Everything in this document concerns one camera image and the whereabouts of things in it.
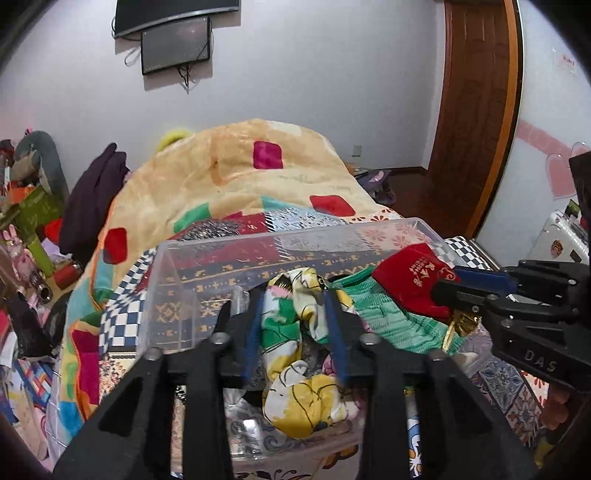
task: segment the dark jacket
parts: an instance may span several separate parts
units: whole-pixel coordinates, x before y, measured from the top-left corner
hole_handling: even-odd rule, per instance
[[[60,229],[60,252],[72,254],[82,268],[90,261],[109,207],[124,185],[127,154],[111,143],[93,160],[70,194]]]

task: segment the white wall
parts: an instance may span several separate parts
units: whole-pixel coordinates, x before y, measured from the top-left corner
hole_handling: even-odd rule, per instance
[[[53,136],[70,187],[111,141],[139,167],[172,128],[249,118],[304,125],[344,160],[423,160],[433,98],[433,0],[242,0],[214,18],[213,60],[189,95],[176,71],[146,77],[111,38],[116,0],[58,0],[0,76],[0,136]]]
[[[524,33],[524,82],[519,119],[572,146],[591,143],[591,84],[555,65],[553,49],[575,58],[558,32],[528,0],[519,0]],[[547,155],[521,139],[513,142],[501,185],[477,240],[501,265],[525,258],[556,209],[545,171]]]
[[[441,94],[443,93],[443,74],[445,70],[445,46],[446,46],[446,25],[445,25],[445,3],[443,0],[435,0],[435,68],[433,69],[433,97],[431,100],[431,118],[427,127],[427,142],[423,151],[422,166],[429,168],[435,133],[437,133],[437,121],[439,120],[439,107],[441,106]]]

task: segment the monitor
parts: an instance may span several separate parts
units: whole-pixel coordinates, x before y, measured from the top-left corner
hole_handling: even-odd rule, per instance
[[[182,18],[240,9],[240,0],[118,0],[115,38]]]
[[[142,74],[209,60],[209,17],[187,18],[142,32]]]

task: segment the clear plastic container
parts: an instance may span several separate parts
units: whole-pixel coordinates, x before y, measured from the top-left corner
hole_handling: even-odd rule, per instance
[[[211,335],[226,300],[281,272],[315,267],[325,278],[352,274],[423,242],[451,266],[465,265],[417,218],[165,242],[152,264],[138,356],[149,346],[192,348]]]
[[[407,245],[423,242],[450,266],[465,265],[416,218],[165,242],[152,265],[138,356],[149,346],[168,353],[192,348],[211,335],[227,299],[246,304],[245,291],[280,272],[315,267],[325,278],[353,274]],[[247,468],[265,459],[276,461],[283,454],[293,460],[300,455],[320,458],[338,452],[360,441],[364,422],[359,416],[353,422],[315,432],[308,439],[294,440],[273,428],[260,409],[240,395],[225,402],[225,409],[235,469],[236,463]]]

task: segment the blanket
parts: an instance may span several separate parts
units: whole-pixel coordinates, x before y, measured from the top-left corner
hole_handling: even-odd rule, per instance
[[[179,140],[133,173],[111,204],[68,305],[59,402],[70,435],[99,403],[100,318],[135,260],[195,221],[293,205],[351,222],[384,209],[359,187],[324,136],[260,119]],[[125,258],[117,262],[105,258],[110,232],[118,238],[124,233]]]

